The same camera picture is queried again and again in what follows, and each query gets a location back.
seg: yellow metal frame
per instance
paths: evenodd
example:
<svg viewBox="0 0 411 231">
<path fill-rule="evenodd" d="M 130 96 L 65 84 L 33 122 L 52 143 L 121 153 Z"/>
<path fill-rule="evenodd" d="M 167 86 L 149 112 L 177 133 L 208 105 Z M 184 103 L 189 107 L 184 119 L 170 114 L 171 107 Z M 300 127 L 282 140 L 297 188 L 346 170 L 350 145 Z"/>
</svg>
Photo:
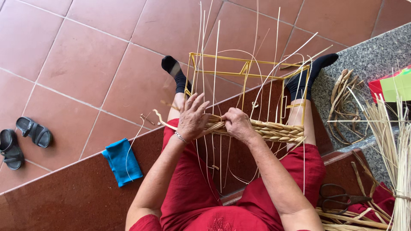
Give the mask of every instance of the yellow metal frame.
<svg viewBox="0 0 411 231">
<path fill-rule="evenodd" d="M 284 76 L 284 77 L 276 77 L 276 76 L 274 76 L 274 75 L 273 75 L 273 76 L 267 76 L 267 75 L 250 74 L 250 73 L 249 73 L 249 70 L 251 69 L 251 65 L 252 65 L 253 63 L 258 63 L 258 64 L 272 64 L 272 65 L 277 65 L 277 64 L 279 64 L 279 63 L 277 63 L 277 62 L 268 62 L 268 61 L 258 61 L 258 60 L 257 60 L 257 61 L 255 61 L 255 60 L 247 60 L 247 59 L 241 59 L 241 58 L 231 58 L 231 57 L 224 57 L 224 56 L 217 56 L 217 59 L 225 59 L 225 60 L 233 60 L 233 61 L 244 62 L 244 65 L 243 65 L 241 71 L 240 71 L 240 72 L 219 72 L 219 71 L 214 71 L 214 70 L 213 70 L 213 71 L 197 70 L 196 61 L 195 61 L 195 56 L 210 57 L 210 58 L 214 58 L 214 59 L 216 58 L 215 55 L 206 55 L 206 54 L 200 54 L 200 53 L 194 53 L 194 52 L 190 52 L 190 53 L 189 53 L 189 60 L 188 60 L 188 65 L 189 65 L 189 66 L 188 66 L 188 68 L 187 68 L 187 76 L 189 76 L 190 65 L 192 65 L 192 66 L 194 67 L 192 86 L 195 85 L 196 73 L 197 73 L 197 72 L 201 72 L 201 73 L 205 73 L 205 74 L 214 74 L 214 73 L 215 73 L 215 74 L 218 75 L 218 76 L 221 76 L 221 75 L 230 75 L 230 76 L 243 77 L 244 80 L 245 80 L 244 85 L 243 85 L 243 92 L 242 92 L 242 93 L 243 93 L 243 94 L 242 94 L 243 106 L 244 106 L 245 83 L 246 83 L 248 77 L 251 77 L 251 78 L 261 78 L 261 77 L 267 78 L 267 77 L 268 77 L 268 78 L 271 78 L 271 80 L 273 80 L 273 79 L 281 80 L 281 81 L 282 81 L 282 91 L 281 91 L 281 98 L 282 98 L 282 100 L 281 100 L 281 103 L 280 103 L 280 122 L 279 122 L 279 123 L 281 123 L 281 124 L 282 124 L 282 114 L 283 114 L 283 101 L 284 101 L 284 98 L 285 98 L 285 96 L 284 96 L 284 80 L 285 80 L 285 79 L 288 79 L 288 78 L 291 78 L 292 76 L 294 76 L 294 75 L 296 75 L 296 74 L 298 74 L 298 73 L 301 73 L 301 72 L 303 72 L 303 71 L 305 71 L 305 70 L 308 70 L 308 71 L 307 71 L 307 77 L 306 77 L 306 81 L 308 81 L 308 76 L 309 76 L 309 71 L 310 71 L 310 66 L 309 66 L 309 65 L 303 65 L 302 69 L 300 69 L 300 70 L 298 70 L 298 71 L 296 71 L 296 72 L 293 72 L 293 73 L 291 73 L 291 74 L 289 74 L 289 75 L 286 75 L 286 76 Z M 298 64 L 289 64 L 289 63 L 280 63 L 279 65 L 280 65 L 280 66 L 283 65 L 283 66 L 301 67 L 301 65 L 298 65 Z M 187 82 L 186 82 L 185 93 L 186 93 L 187 95 L 191 96 L 191 94 L 193 93 L 192 91 L 190 92 L 190 91 L 187 89 Z M 304 94 L 304 99 L 306 99 L 306 98 L 307 98 L 307 91 L 304 89 L 304 92 L 305 92 L 305 94 Z M 285 109 L 293 108 L 293 107 L 296 107 L 296 106 L 302 106 L 301 124 L 304 125 L 305 100 L 304 100 L 304 102 L 301 103 L 301 104 L 286 105 L 286 106 L 285 106 Z"/>
</svg>

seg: folded blue towel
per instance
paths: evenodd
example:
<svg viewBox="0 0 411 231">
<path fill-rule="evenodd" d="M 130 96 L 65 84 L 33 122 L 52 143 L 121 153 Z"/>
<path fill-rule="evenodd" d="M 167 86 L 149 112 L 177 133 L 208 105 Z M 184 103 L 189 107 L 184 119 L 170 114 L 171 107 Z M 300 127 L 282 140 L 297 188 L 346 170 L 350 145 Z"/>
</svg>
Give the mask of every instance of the folded blue towel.
<svg viewBox="0 0 411 231">
<path fill-rule="evenodd" d="M 114 173 L 115 179 L 117 180 L 119 187 L 126 185 L 130 183 L 132 180 L 138 179 L 143 176 L 139 164 L 137 163 L 137 160 L 134 157 L 133 150 L 130 149 L 130 143 L 126 138 L 110 144 L 106 147 L 102 154 L 109 162 L 109 165 Z"/>
</svg>

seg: foot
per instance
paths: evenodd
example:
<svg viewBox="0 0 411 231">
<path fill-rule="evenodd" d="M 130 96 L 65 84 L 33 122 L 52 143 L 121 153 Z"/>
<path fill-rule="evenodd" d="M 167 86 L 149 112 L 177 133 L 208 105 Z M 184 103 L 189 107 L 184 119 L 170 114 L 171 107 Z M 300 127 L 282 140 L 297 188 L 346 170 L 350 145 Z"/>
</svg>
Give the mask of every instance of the foot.
<svg viewBox="0 0 411 231">
<path fill-rule="evenodd" d="M 180 64 L 173 57 L 167 55 L 161 60 L 161 67 L 169 73 L 175 80 L 177 87 L 175 88 L 176 93 L 184 93 L 185 82 L 187 78 L 183 74 Z M 187 89 L 191 91 L 191 83 L 188 81 Z"/>
<path fill-rule="evenodd" d="M 324 55 L 317 58 L 311 64 L 311 71 L 307 83 L 307 100 L 311 99 L 311 87 L 314 84 L 315 79 L 317 78 L 318 74 L 320 73 L 322 68 L 328 67 L 333 64 L 338 59 L 338 54 L 329 54 Z M 289 81 L 286 84 L 286 87 L 291 93 L 291 101 L 295 99 L 302 99 L 304 98 L 304 89 L 305 89 L 305 82 L 307 81 L 307 70 L 302 72 L 301 80 L 300 80 L 300 73 L 296 74 L 296 77 Z"/>
</svg>

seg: braided seagrass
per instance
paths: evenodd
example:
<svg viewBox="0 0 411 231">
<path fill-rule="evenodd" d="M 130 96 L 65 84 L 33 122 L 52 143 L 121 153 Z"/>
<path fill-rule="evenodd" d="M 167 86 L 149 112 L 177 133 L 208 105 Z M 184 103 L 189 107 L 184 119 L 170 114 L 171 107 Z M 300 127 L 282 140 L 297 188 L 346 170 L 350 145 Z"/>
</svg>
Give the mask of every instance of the braided seagrass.
<svg viewBox="0 0 411 231">
<path fill-rule="evenodd" d="M 273 122 L 261 122 L 252 120 L 251 125 L 267 141 L 283 142 L 283 143 L 299 143 L 304 139 L 303 125 L 284 125 Z M 206 130 L 203 134 L 213 133 L 228 136 L 225 122 L 221 121 L 218 115 L 211 115 L 205 126 Z"/>
</svg>

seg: red pants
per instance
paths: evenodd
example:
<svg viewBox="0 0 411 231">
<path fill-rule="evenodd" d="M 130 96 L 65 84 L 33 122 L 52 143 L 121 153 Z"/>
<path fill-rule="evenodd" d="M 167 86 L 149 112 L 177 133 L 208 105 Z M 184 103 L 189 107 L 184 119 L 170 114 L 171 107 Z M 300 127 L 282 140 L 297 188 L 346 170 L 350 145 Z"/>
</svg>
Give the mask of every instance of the red pants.
<svg viewBox="0 0 411 231">
<path fill-rule="evenodd" d="M 177 127 L 178 119 L 168 121 Z M 164 128 L 163 149 L 174 131 Z M 296 148 L 281 160 L 282 165 L 303 190 L 303 146 Z M 321 182 L 325 176 L 324 163 L 314 145 L 305 145 L 305 197 L 315 206 Z M 161 207 L 161 226 L 164 230 L 183 230 L 201 213 L 222 206 L 217 189 L 204 161 L 199 159 L 193 143 L 187 145 L 171 178 Z M 247 209 L 267 224 L 270 230 L 283 230 L 280 217 L 261 178 L 245 187 L 237 206 Z"/>
</svg>

